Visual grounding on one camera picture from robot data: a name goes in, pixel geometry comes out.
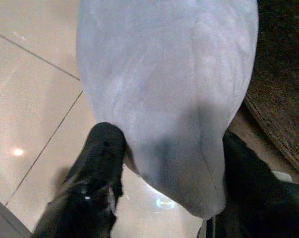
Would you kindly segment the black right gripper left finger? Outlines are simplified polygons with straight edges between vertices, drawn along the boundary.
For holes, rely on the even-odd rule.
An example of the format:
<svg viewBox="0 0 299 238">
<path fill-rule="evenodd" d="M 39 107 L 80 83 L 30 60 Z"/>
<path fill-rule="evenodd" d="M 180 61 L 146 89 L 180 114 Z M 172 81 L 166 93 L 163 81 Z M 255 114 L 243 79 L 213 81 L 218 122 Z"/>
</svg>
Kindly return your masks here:
<svg viewBox="0 0 299 238">
<path fill-rule="evenodd" d="M 125 150 L 126 140 L 117 126 L 108 122 L 94 125 L 32 237 L 109 238 L 123 195 Z"/>
</svg>

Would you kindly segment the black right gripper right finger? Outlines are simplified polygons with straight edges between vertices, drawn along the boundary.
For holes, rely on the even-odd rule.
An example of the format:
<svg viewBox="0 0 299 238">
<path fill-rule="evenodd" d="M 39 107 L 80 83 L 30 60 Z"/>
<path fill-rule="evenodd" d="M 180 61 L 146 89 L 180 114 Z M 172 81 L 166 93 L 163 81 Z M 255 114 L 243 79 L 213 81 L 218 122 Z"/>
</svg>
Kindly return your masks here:
<svg viewBox="0 0 299 238">
<path fill-rule="evenodd" d="M 299 184 L 279 180 L 236 134 L 226 131 L 226 205 L 207 221 L 208 238 L 299 238 Z"/>
</svg>

